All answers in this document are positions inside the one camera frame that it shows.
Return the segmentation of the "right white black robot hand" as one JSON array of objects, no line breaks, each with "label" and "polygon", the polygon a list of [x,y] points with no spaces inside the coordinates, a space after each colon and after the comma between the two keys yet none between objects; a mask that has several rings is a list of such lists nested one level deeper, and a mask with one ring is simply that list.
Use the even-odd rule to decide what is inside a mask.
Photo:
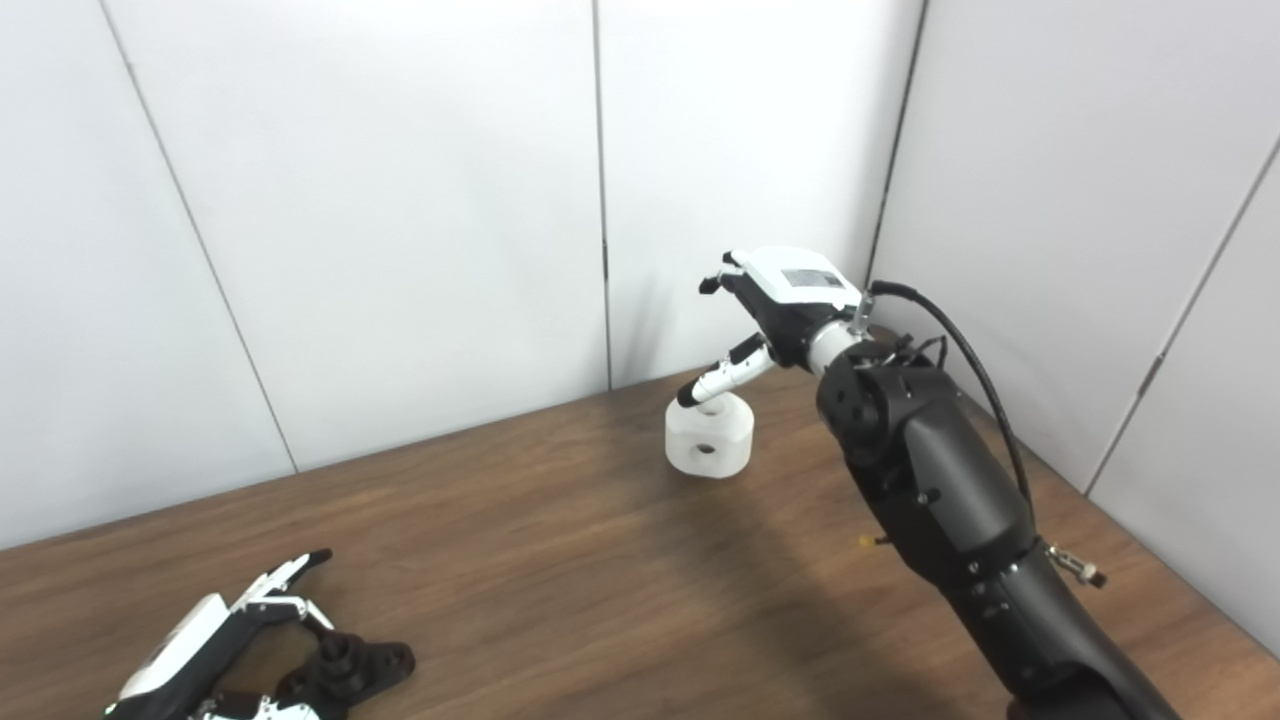
[{"label": "right white black robot hand", "polygon": [[730,293],[756,332],[682,386],[675,396],[678,407],[709,404],[774,366],[820,378],[836,356],[867,337],[855,320],[864,293],[815,251],[783,246],[728,251],[698,291]]}]

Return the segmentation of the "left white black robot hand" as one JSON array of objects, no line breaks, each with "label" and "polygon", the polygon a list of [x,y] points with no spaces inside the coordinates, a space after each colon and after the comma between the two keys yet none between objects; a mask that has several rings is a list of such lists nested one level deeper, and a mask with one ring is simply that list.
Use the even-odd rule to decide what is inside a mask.
[{"label": "left white black robot hand", "polygon": [[315,602],[291,587],[332,557],[315,550],[259,575],[232,603],[202,597],[122,687],[105,719],[315,719],[268,694],[215,692],[220,678],[268,626],[298,623],[316,637],[335,629]]}]

